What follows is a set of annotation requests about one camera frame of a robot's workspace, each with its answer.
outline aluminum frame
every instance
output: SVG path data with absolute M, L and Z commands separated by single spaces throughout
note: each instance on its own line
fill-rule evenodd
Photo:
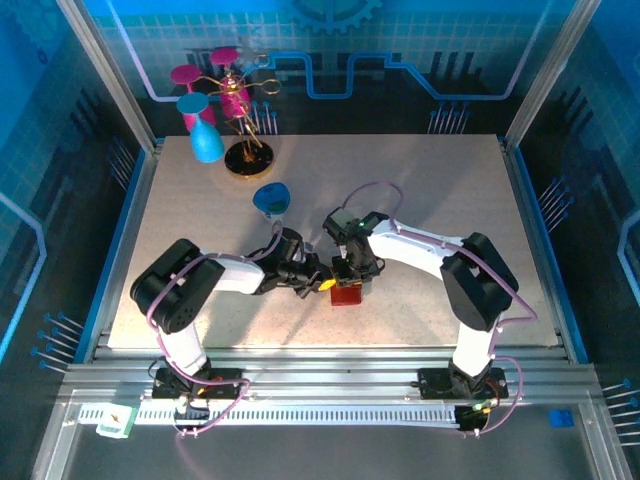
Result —
M 505 135 L 509 150 L 520 145 L 553 85 L 564 71 L 600 2 L 601 0 L 578 0 L 573 6 Z
M 83 2 L 81 0 L 56 1 L 136 140 L 147 156 L 151 156 L 156 146 L 155 136 Z

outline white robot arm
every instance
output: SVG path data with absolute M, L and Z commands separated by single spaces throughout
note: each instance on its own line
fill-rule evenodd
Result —
M 431 238 L 459 246 L 463 245 L 463 238 L 444 237 L 423 232 L 400 222 L 395 222 L 395 224 L 396 228 L 393 228 L 390 220 L 384 220 L 373 229 L 369 237 L 369 245 L 373 254 L 385 260 L 406 263 L 442 280 L 440 269 L 443 261 L 446 257 L 455 255 L 456 252 L 441 245 L 434 245 L 416 238 L 403 236 L 397 231 L 429 235 Z M 453 353 L 453 364 L 471 377 L 480 375 L 491 361 L 489 348 L 494 329 L 495 324 L 489 331 L 474 330 L 461 322 L 460 330 L 458 331 L 458 343 Z
M 471 397 L 482 389 L 491 366 L 496 323 L 511 305 L 511 296 L 460 251 L 471 251 L 515 291 L 518 283 L 489 239 L 445 237 L 402 225 L 372 212 L 360 220 L 344 208 L 334 210 L 323 227 L 341 247 L 333 258 L 338 286 L 369 282 L 381 272 L 379 260 L 396 260 L 424 270 L 444 283 L 460 320 L 458 343 L 449 365 L 452 389 Z

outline beige tabletop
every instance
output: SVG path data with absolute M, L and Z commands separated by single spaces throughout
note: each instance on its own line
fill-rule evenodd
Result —
M 237 141 L 225 138 L 227 146 Z M 273 171 L 256 181 L 237 180 L 223 162 L 202 164 L 189 137 L 165 141 L 129 265 L 109 346 L 156 348 L 128 292 L 133 280 L 178 238 L 209 252 L 244 253 L 263 247 L 269 225 L 252 204 L 255 191 L 275 181 L 291 192 L 285 225 L 316 246 L 329 263 L 330 239 L 321 229 L 328 213 L 354 188 L 373 180 L 400 184 L 407 196 L 398 220 L 433 233 L 489 236 L 538 312 L 535 325 L 507 327 L 502 344 L 555 345 L 551 315 L 533 263 L 522 220 L 492 135 L 318 135 L 266 137 Z M 362 215 L 390 213 L 395 191 L 376 187 L 354 198 Z M 517 307 L 511 308 L 518 314 Z M 196 318 L 207 347 L 236 345 L 455 344 L 458 320 L 442 283 L 397 262 L 367 285 L 363 303 L 331 307 L 329 294 L 305 300 L 277 289 L 263 296 L 214 293 Z

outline purple cable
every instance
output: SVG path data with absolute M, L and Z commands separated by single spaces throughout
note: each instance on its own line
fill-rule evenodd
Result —
M 227 414 L 236 405 L 238 405 L 238 403 L 240 403 L 242 398 L 247 394 L 247 392 L 249 391 L 249 388 L 251 387 L 251 381 L 249 379 L 247 379 L 247 378 L 236 378 L 236 379 L 233 379 L 233 380 L 202 380 L 202 379 L 199 379 L 199 378 L 192 377 L 191 375 L 185 373 L 178 365 L 176 365 L 175 363 L 173 363 L 170 360 L 169 352 L 167 351 L 167 347 L 165 346 L 164 342 L 162 341 L 162 335 L 160 335 L 160 329 L 158 328 L 158 326 L 153 321 L 153 313 L 155 312 L 156 308 L 158 308 L 158 305 L 160 304 L 160 302 L 162 302 L 164 297 L 167 296 L 169 291 L 174 286 L 177 285 L 178 281 L 180 281 L 180 279 L 182 277 L 184 277 L 192 268 L 194 268 L 196 265 L 204 262 L 205 260 L 210 259 L 210 258 L 214 258 L 215 259 L 215 258 L 226 257 L 226 258 L 231 258 L 233 260 L 238 260 L 238 261 L 244 262 L 245 260 L 250 260 L 250 261 L 260 260 L 260 259 L 265 258 L 266 256 L 268 256 L 269 254 L 271 254 L 271 252 L 273 252 L 275 250 L 275 248 L 278 245 L 278 243 L 280 243 L 280 239 L 282 238 L 282 233 L 284 231 L 284 227 L 282 225 L 282 222 L 280 222 L 280 221 L 275 222 L 273 224 L 273 228 L 276 228 L 276 227 L 278 228 L 278 231 L 275 234 L 275 239 L 272 239 L 272 241 L 271 241 L 271 246 L 269 248 L 267 248 L 265 251 L 263 251 L 261 253 L 258 253 L 258 254 L 254 255 L 252 257 L 241 257 L 239 255 L 227 255 L 227 254 L 220 254 L 220 253 L 207 253 L 207 254 L 200 255 L 199 257 L 194 258 L 189 263 L 187 263 L 169 281 L 169 283 L 167 283 L 167 285 L 160 291 L 160 293 L 153 300 L 153 302 L 151 302 L 151 305 L 149 306 L 149 310 L 147 310 L 147 315 L 146 315 L 147 324 L 149 325 L 149 327 L 151 327 L 151 329 L 154 332 L 156 332 L 156 334 L 157 334 L 156 335 L 156 340 L 158 342 L 158 345 L 160 346 L 160 350 L 162 351 L 162 354 L 165 356 L 167 363 L 171 364 L 171 366 L 180 375 L 182 375 L 187 380 L 189 380 L 191 382 L 194 382 L 194 383 L 196 383 L 198 385 L 207 385 L 207 386 L 213 386 L 213 387 L 219 387 L 219 386 L 224 386 L 224 385 L 235 385 L 235 384 L 243 384 L 244 385 L 244 387 L 242 388 L 242 390 L 238 394 L 238 397 L 233 402 L 231 402 L 231 404 L 227 408 L 225 408 L 222 411 L 222 413 L 220 413 L 220 415 L 218 415 L 213 421 L 211 421 L 211 423 L 208 423 L 204 427 L 194 428 L 193 430 L 185 430 L 184 431 L 185 434 L 197 436 L 199 433 L 204 433 L 207 430 L 213 428 L 215 425 L 217 425 L 224 417 L 227 416 Z
M 522 378 L 522 368 L 520 367 L 520 364 L 518 363 L 518 361 L 513 357 L 496 357 L 496 360 L 508 360 L 509 362 L 515 365 L 516 370 L 518 371 L 518 391 L 516 392 L 516 398 L 511 404 L 511 406 L 509 407 L 509 410 L 507 410 L 507 413 L 505 413 L 504 416 L 500 420 L 498 420 L 498 422 L 496 422 L 495 424 L 480 430 L 478 432 L 478 435 L 484 435 L 485 433 L 489 433 L 495 430 L 496 428 L 498 428 L 504 422 L 506 422 L 511 416 L 511 414 L 513 413 L 513 411 L 518 406 L 518 402 L 520 401 L 520 397 L 522 396 L 522 387 L 524 384 L 524 380 Z
M 507 325 L 509 323 L 535 322 L 536 320 L 538 320 L 538 315 L 529 306 L 529 304 L 527 302 L 525 302 L 522 299 L 522 297 L 520 297 L 520 295 L 518 295 L 518 293 L 513 288 L 511 288 L 511 286 L 505 280 L 503 280 L 502 277 L 500 277 L 500 275 L 498 275 L 495 270 L 493 270 L 493 268 L 491 268 L 489 265 L 487 265 L 487 263 L 484 260 L 482 260 L 480 257 L 478 257 L 473 252 L 470 252 L 466 248 L 461 247 L 460 245 L 456 245 L 455 243 L 447 242 L 446 240 L 441 240 L 439 238 L 430 237 L 429 235 L 425 235 L 425 234 L 422 234 L 422 233 L 408 232 L 408 231 L 402 230 L 400 227 L 398 227 L 398 225 L 396 224 L 396 215 L 397 215 L 398 211 L 400 210 L 400 207 L 404 203 L 405 195 L 404 195 L 404 191 L 402 190 L 402 188 L 400 186 L 396 185 L 395 183 L 389 182 L 387 180 L 380 180 L 380 181 L 376 181 L 376 182 L 365 183 L 364 185 L 356 188 L 353 192 L 351 192 L 347 196 L 345 201 L 342 203 L 342 208 L 345 208 L 347 206 L 347 203 L 349 203 L 349 200 L 351 200 L 351 198 L 353 198 L 353 196 L 356 193 L 360 192 L 361 190 L 364 190 L 365 188 L 369 188 L 369 187 L 376 186 L 376 185 L 386 185 L 386 186 L 392 187 L 400 194 L 400 200 L 398 201 L 398 203 L 394 207 L 393 211 L 391 212 L 391 215 L 389 216 L 389 223 L 391 224 L 391 228 L 393 228 L 393 231 L 395 233 L 397 233 L 398 235 L 401 235 L 403 237 L 412 238 L 414 240 L 421 240 L 421 241 L 430 243 L 432 245 L 439 245 L 439 246 L 442 246 L 443 248 L 448 248 L 450 250 L 453 250 L 454 252 L 458 252 L 458 253 L 464 255 L 465 257 L 469 258 L 476 265 L 478 265 L 480 268 L 482 268 L 498 285 L 500 285 L 500 287 L 502 287 L 502 289 L 504 289 L 504 291 L 506 291 L 509 294 L 509 296 L 513 300 L 516 301 L 516 303 L 518 303 L 528 313 L 528 316 L 526 316 L 526 317 L 507 318 L 507 319 L 501 320 L 501 321 L 496 323 L 496 328 L 495 328 L 495 330 L 493 332 L 493 335 L 491 337 L 491 343 L 489 344 L 489 354 L 490 355 L 493 354 L 493 351 L 495 350 L 496 341 L 497 341 L 497 333 L 498 333 L 498 329 L 499 328 L 502 329 L 502 327 L 504 325 Z

